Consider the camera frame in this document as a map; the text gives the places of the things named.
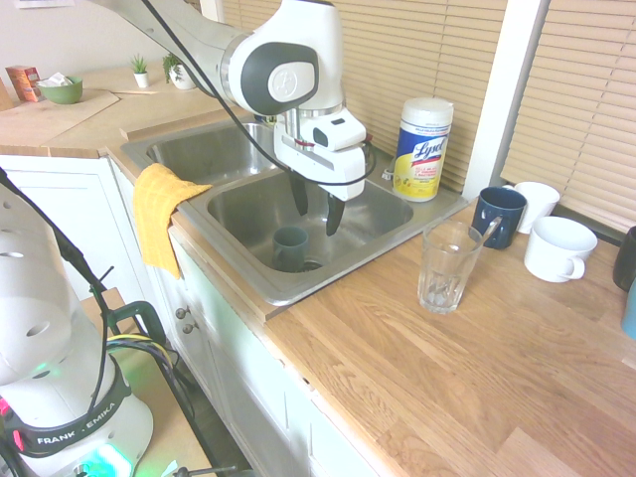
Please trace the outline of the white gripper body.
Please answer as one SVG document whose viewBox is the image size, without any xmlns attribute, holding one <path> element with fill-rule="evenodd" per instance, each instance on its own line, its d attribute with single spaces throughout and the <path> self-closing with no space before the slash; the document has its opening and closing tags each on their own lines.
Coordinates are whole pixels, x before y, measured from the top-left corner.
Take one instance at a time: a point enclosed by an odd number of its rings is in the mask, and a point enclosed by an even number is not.
<svg viewBox="0 0 636 477">
<path fill-rule="evenodd" d="M 303 148 L 287 133 L 288 115 L 279 114 L 274 125 L 276 158 L 342 201 L 349 201 L 364 191 L 365 154 L 362 142 L 365 126 L 349 110 L 301 118 L 301 140 L 312 145 Z"/>
</svg>

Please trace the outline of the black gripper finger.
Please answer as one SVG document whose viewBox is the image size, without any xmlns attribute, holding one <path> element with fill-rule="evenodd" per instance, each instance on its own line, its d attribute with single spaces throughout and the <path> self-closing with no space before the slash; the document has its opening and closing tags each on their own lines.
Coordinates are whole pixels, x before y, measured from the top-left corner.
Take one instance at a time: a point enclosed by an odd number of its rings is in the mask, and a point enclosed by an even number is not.
<svg viewBox="0 0 636 477">
<path fill-rule="evenodd" d="M 326 236 L 332 236 L 340 226 L 345 209 L 345 202 L 332 194 L 327 195 L 328 215 L 326 222 Z"/>
<path fill-rule="evenodd" d="M 298 214 L 304 216 L 308 212 L 308 197 L 305 179 L 295 172 L 289 173 L 289 183 Z"/>
</svg>

